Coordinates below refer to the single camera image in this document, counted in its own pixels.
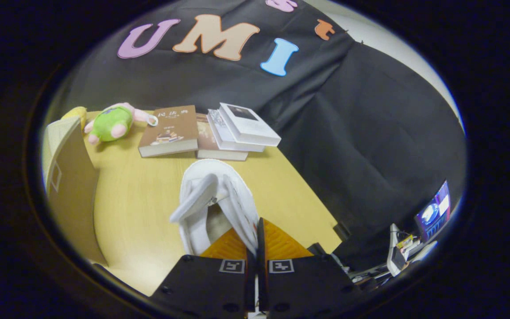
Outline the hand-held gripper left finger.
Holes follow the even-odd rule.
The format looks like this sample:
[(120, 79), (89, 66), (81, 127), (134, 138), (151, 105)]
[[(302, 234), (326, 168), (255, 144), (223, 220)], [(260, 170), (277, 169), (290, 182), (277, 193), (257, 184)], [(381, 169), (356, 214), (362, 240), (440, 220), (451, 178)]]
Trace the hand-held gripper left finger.
[(255, 256), (233, 229), (186, 254), (151, 296), (185, 319), (246, 319), (255, 311)]

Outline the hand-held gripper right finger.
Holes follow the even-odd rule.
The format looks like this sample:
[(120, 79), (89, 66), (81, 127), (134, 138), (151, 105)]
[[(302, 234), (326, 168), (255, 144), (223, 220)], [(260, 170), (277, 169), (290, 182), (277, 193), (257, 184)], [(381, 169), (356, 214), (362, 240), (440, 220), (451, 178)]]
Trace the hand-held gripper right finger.
[(259, 309), (269, 319), (328, 319), (353, 311), (362, 297), (329, 254), (312, 254), (275, 224), (257, 230)]

